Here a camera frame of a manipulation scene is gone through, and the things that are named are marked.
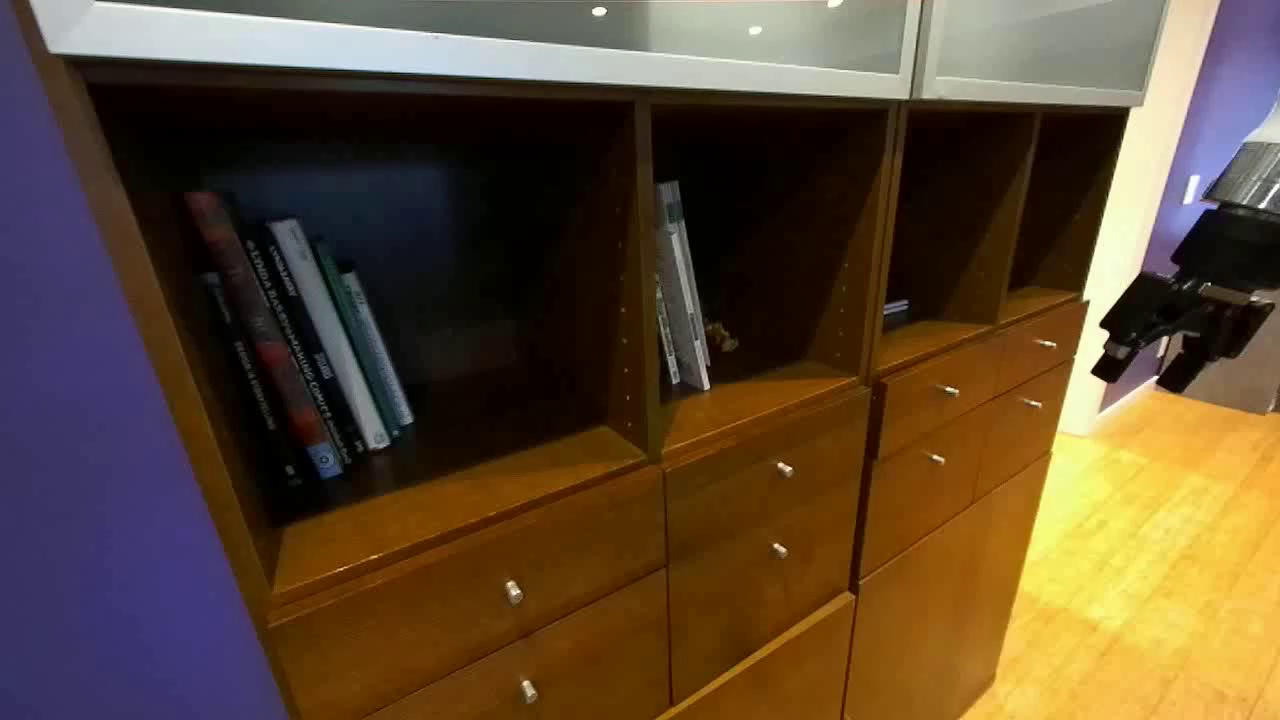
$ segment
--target book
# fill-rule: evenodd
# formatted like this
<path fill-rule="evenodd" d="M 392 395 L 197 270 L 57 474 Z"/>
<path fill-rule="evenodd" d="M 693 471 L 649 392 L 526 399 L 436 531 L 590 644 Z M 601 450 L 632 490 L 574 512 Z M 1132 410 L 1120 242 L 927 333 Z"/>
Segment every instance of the book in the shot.
<path fill-rule="evenodd" d="M 209 294 L 209 309 L 216 314 L 216 326 L 229 343 L 229 356 L 241 373 L 241 389 L 247 392 L 250 399 L 250 410 L 261 418 L 256 435 L 262 438 L 262 448 L 271 450 L 276 466 L 278 466 L 278 486 L 268 486 L 268 490 L 304 490 L 306 484 L 306 462 L 304 457 L 294 450 L 289 427 L 282 427 L 282 416 L 271 399 L 271 389 L 262 379 L 262 369 L 250 360 L 250 343 L 247 343 L 247 333 L 243 323 L 237 320 L 231 303 L 229 303 L 229 293 L 222 293 L 222 281 L 216 270 L 200 270 L 200 289 Z"/>
<path fill-rule="evenodd" d="M 362 448 L 359 422 L 357 422 L 357 416 L 349 408 L 349 395 L 343 395 L 337 373 L 331 373 L 331 360 L 325 356 L 325 343 L 316 334 L 306 303 L 294 293 L 278 249 L 268 242 L 268 240 L 261 240 L 261 249 L 262 249 L 262 264 L 268 264 L 271 289 L 276 289 L 276 294 L 278 294 L 278 303 L 289 310 L 289 326 L 294 333 L 301 356 L 306 360 L 306 369 L 312 369 L 312 377 L 320 385 L 320 395 L 325 395 L 325 402 L 331 410 L 337 435 L 350 448 L 350 457 L 362 457 L 366 448 Z"/>
<path fill-rule="evenodd" d="M 656 340 L 665 347 L 667 385 L 679 385 L 670 309 L 667 309 L 660 270 L 652 270 L 652 303 L 656 303 Z"/>
<path fill-rule="evenodd" d="M 320 274 L 325 274 L 325 283 L 327 283 L 331 309 L 337 309 L 337 314 L 343 320 L 343 333 L 349 333 L 349 340 L 350 340 L 350 347 L 357 347 L 357 360 L 359 360 L 359 373 L 362 373 L 362 379 L 366 379 L 371 402 L 374 402 L 374 410 L 385 416 L 387 430 L 397 435 L 402 422 L 401 422 L 401 416 L 397 416 L 392 389 L 387 389 L 387 379 L 385 379 L 385 373 L 378 373 L 378 362 L 374 362 L 366 326 L 362 326 L 362 320 L 357 314 L 357 301 L 350 301 L 350 293 L 349 293 L 349 283 L 343 283 L 343 274 L 338 274 L 338 266 L 337 266 L 337 256 L 331 256 L 325 242 L 312 242 L 312 252 L 316 252 Z"/>
<path fill-rule="evenodd" d="M 397 418 L 408 427 L 414 416 L 410 416 L 410 402 L 402 395 L 402 385 L 401 385 L 397 360 L 387 353 L 387 340 L 385 340 L 385 333 L 378 333 L 378 323 L 371 314 L 371 303 L 366 303 L 366 293 L 359 283 L 357 264 L 338 264 L 338 274 L 343 274 L 343 289 L 350 293 L 359 334 L 371 347 L 374 377 L 387 385 Z"/>
<path fill-rule="evenodd" d="M 359 435 L 362 435 L 362 448 L 374 450 L 374 448 L 387 448 L 392 435 L 387 435 L 387 422 L 385 416 L 374 410 L 371 402 L 371 392 L 366 392 L 366 379 L 362 379 L 362 369 L 357 360 L 357 347 L 343 333 L 343 320 L 337 314 L 331 309 L 331 294 L 327 294 L 327 283 L 320 274 L 320 264 L 316 264 L 316 252 L 312 252 L 312 240 L 304 230 L 301 218 L 271 218 L 271 240 L 289 264 L 289 274 L 294 283 L 294 293 L 304 294 L 306 303 L 306 314 L 316 323 L 316 334 L 325 343 L 325 356 L 331 360 L 331 373 L 343 389 L 343 399 L 359 422 Z"/>
<path fill-rule="evenodd" d="M 282 289 L 278 289 L 278 281 L 276 281 L 276 270 L 268 264 L 262 240 L 256 230 L 241 230 L 241 237 L 243 237 L 243 256 L 247 256 L 256 281 L 262 283 L 268 309 L 271 309 L 271 314 L 278 323 L 278 334 L 289 340 L 289 347 L 294 356 L 294 369 L 304 373 L 304 385 L 306 385 L 306 392 L 312 392 L 312 399 L 316 399 L 316 408 L 325 416 L 325 430 L 327 430 L 337 457 L 343 462 L 350 462 L 350 448 L 349 448 L 343 430 L 337 427 L 337 416 L 331 416 L 327 395 L 320 389 L 316 362 L 312 362 L 312 356 L 306 356 L 306 347 L 304 347 L 304 340 L 301 340 L 301 333 L 294 333 L 294 323 L 292 323 L 292 314 L 282 309 Z"/>
<path fill-rule="evenodd" d="M 684 198 L 679 185 L 665 181 L 656 185 L 660 214 L 656 214 L 656 270 L 665 293 L 665 314 L 677 347 L 677 369 L 688 389 L 709 392 L 710 389 L 710 353 L 709 353 L 709 326 L 705 326 L 705 303 L 695 289 L 695 266 L 688 252 L 688 228 L 684 228 Z"/>
<path fill-rule="evenodd" d="M 282 416 L 289 416 L 289 435 L 304 448 L 306 462 L 316 466 L 320 479 L 343 474 L 343 459 L 331 448 L 325 430 L 325 416 L 304 385 L 304 373 L 294 369 L 294 356 L 268 309 L 268 294 L 247 264 L 241 228 L 222 203 L 220 192 L 183 192 L 183 208 L 197 218 L 197 237 L 209 249 L 222 294 L 243 323 L 243 334 L 250 343 L 250 356 L 261 360 L 262 377 L 278 392 Z"/>

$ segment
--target purple wall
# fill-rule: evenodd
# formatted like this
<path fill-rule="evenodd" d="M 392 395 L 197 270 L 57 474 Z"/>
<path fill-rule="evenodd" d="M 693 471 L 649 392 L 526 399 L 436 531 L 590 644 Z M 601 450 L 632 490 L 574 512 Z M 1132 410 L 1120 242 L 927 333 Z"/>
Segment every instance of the purple wall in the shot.
<path fill-rule="evenodd" d="M 1170 249 L 1186 237 L 1203 203 L 1185 203 L 1186 174 L 1200 192 L 1229 166 L 1240 139 L 1269 114 L 1280 95 L 1280 0 L 1219 0 L 1219 14 L 1203 50 L 1194 95 L 1170 170 L 1165 185 L 1161 214 L 1146 242 L 1152 270 L 1168 274 Z M 1155 353 L 1132 360 L 1128 377 L 1106 389 L 1106 402 L 1155 377 Z"/>
<path fill-rule="evenodd" d="M 0 7 L 0 716 L 282 716 Z"/>

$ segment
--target drawer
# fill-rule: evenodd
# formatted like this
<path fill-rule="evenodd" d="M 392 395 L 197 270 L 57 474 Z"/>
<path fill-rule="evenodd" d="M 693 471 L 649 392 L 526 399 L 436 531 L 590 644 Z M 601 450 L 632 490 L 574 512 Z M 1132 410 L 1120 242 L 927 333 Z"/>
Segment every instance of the drawer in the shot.
<path fill-rule="evenodd" d="M 861 444 L 864 402 L 841 402 L 667 474 L 677 696 L 846 589 Z"/>
<path fill-rule="evenodd" d="M 660 471 L 402 561 L 271 629 L 304 716 L 359 716 L 665 563 Z"/>
<path fill-rule="evenodd" d="M 997 395 L 997 343 L 970 340 L 927 362 L 884 377 L 881 457 Z"/>
<path fill-rule="evenodd" d="M 670 561 L 670 696 L 688 696 L 846 589 L 856 486 Z"/>
<path fill-rule="evenodd" d="M 987 427 L 985 471 L 974 490 L 1002 484 L 1031 459 L 1051 450 L 1067 373 L 1072 362 L 1056 362 L 1051 373 L 992 399 L 992 410 L 987 410 L 992 427 Z"/>
<path fill-rule="evenodd" d="M 667 707 L 665 577 L 611 591 L 516 638 L 374 720 L 608 716 L 652 720 Z"/>
<path fill-rule="evenodd" d="M 775 422 L 695 462 L 667 471 L 670 554 L 693 554 L 826 484 L 856 497 L 868 435 L 868 392 L 846 402 Z"/>
<path fill-rule="evenodd" d="M 660 720 L 841 720 L 850 595 L 836 595 Z"/>
<path fill-rule="evenodd" d="M 1001 326 L 1001 385 L 1023 385 L 1056 362 L 1072 362 L 1084 323 L 1084 303 L 1063 303 L 1020 323 Z"/>
<path fill-rule="evenodd" d="M 985 471 L 992 402 L 927 430 L 925 438 L 877 459 L 861 577 L 962 512 Z"/>

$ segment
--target drawer knob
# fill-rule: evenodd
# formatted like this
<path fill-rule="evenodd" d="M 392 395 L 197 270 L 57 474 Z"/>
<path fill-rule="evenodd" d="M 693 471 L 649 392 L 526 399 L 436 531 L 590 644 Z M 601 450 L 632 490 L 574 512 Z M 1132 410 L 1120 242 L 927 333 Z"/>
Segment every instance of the drawer knob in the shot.
<path fill-rule="evenodd" d="M 523 603 L 523 589 L 516 578 L 502 578 L 507 603 Z"/>
<path fill-rule="evenodd" d="M 535 685 L 531 685 L 526 675 L 520 675 L 520 700 L 523 700 L 523 702 L 535 702 L 535 700 L 539 700 L 539 692 L 535 692 Z"/>

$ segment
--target white wall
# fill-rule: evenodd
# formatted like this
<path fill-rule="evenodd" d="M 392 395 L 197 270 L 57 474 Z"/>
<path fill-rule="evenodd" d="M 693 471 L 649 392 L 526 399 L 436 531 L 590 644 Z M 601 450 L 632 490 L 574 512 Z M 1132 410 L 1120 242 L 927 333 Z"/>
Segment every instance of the white wall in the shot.
<path fill-rule="evenodd" d="M 1063 430 L 1091 430 L 1099 418 L 1105 385 L 1091 377 L 1091 362 L 1106 333 L 1095 323 L 1143 264 L 1216 7 L 1219 0 L 1168 0 L 1146 99 L 1128 114 L 1105 228 L 1084 283 L 1087 314 L 1061 418 Z"/>

